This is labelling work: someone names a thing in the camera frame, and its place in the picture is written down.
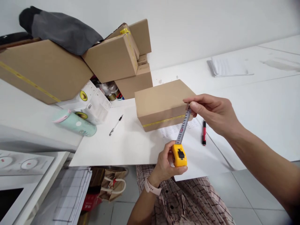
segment white floor tile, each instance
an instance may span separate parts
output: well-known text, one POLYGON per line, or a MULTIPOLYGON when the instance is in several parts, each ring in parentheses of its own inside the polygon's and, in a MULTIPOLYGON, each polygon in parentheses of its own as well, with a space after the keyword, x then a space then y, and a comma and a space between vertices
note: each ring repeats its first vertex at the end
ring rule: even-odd
POLYGON ((228 208, 236 225, 262 225, 253 209, 228 208))
POLYGON ((138 183, 137 183, 137 171, 135 166, 128 166, 129 172, 125 177, 126 189, 122 193, 122 196, 116 199, 117 202, 132 202, 135 203, 138 200, 138 183))
POLYGON ((232 172, 254 209, 284 210, 276 198, 248 171, 232 172))
POLYGON ((290 217, 288 216, 286 211, 255 209, 255 212, 262 222, 262 225, 291 224, 290 217))
POLYGON ((115 202, 110 225, 126 225, 135 203, 115 202))
POLYGON ((227 207, 252 208, 231 172, 208 178, 227 207))
POLYGON ((114 203, 101 202, 91 211, 89 225, 110 224, 114 203))

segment left hand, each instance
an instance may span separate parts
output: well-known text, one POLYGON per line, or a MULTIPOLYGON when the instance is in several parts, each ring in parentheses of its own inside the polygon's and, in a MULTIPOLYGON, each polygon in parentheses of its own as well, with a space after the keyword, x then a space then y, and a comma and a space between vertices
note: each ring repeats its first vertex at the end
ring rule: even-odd
POLYGON ((160 152, 157 159, 157 164, 148 178, 150 184, 158 187, 162 181, 168 180, 175 175, 181 175, 188 170, 187 166, 171 167, 169 160, 173 160, 172 145, 175 141, 170 141, 165 145, 165 148, 160 152))

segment yellow packing strap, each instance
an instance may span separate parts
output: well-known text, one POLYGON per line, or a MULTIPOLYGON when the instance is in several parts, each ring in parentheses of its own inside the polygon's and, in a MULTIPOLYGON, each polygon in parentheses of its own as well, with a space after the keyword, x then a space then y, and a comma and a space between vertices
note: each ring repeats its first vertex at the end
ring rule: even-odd
POLYGON ((165 119, 165 120, 157 121, 157 122, 154 122, 154 123, 149 123, 149 124, 143 125, 143 127, 148 127, 148 126, 152 126, 154 124, 164 123, 164 122, 168 122, 168 121, 171 121, 171 120, 174 120, 174 119, 177 119, 177 118, 183 118, 183 117, 185 117, 185 114, 181 115, 181 116, 177 116, 177 117, 172 117, 170 119, 165 119))
POLYGON ((120 31, 120 33, 121 33, 121 34, 126 34, 127 39, 128 39, 128 42, 129 42, 129 46, 130 46, 130 50, 131 50, 131 54, 132 54, 132 58, 133 58, 135 67, 138 69, 138 63, 137 63, 137 61, 136 61, 136 59, 135 59, 135 57, 134 57, 135 53, 134 53, 134 51, 133 51, 133 48, 132 48, 132 46, 131 46, 131 44, 130 44, 130 40, 129 40, 129 37, 128 37, 128 33, 129 33, 129 34, 131 34, 131 33, 130 33, 130 31, 129 31, 127 28, 122 29, 122 30, 120 31))
POLYGON ((17 71, 15 71, 14 69, 10 68, 8 65, 4 64, 3 62, 0 61, 0 66, 4 69, 6 69, 8 72, 11 72, 12 74, 14 74, 16 77, 20 78, 21 80, 25 81, 27 84, 30 84, 31 86, 35 87, 36 89, 38 89, 39 91, 43 92, 44 94, 48 95, 49 97, 53 98, 55 101, 57 102, 61 102, 58 98, 56 98, 55 96, 53 96, 52 94, 50 94, 48 91, 44 90, 43 88, 41 88, 40 86, 36 85, 35 83, 33 83, 32 81, 30 81, 29 79, 27 79, 26 77, 22 76, 21 74, 19 74, 17 71))
POLYGON ((121 34, 125 34, 125 33, 130 33, 130 31, 127 28, 124 28, 123 30, 120 31, 121 34))

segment black pen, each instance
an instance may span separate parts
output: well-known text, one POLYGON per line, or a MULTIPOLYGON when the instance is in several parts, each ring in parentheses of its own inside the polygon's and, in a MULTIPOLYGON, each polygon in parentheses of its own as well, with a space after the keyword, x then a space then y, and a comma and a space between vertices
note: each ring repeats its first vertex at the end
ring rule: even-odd
POLYGON ((111 136, 111 134, 113 133, 113 131, 117 128, 119 122, 121 121, 123 115, 120 117, 120 119, 118 120, 117 124, 115 125, 115 127, 112 129, 112 131, 109 133, 109 135, 111 136))

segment plaid skirt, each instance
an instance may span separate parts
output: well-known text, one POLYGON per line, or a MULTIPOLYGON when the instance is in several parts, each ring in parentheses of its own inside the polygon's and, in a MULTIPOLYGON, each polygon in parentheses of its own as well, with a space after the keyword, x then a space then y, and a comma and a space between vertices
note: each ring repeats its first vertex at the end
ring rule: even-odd
MULTIPOLYGON (((137 184, 141 194, 145 178, 155 165, 138 165, 137 184)), ((207 177, 161 183, 160 196, 154 205, 151 224, 234 224, 225 203, 207 177)))

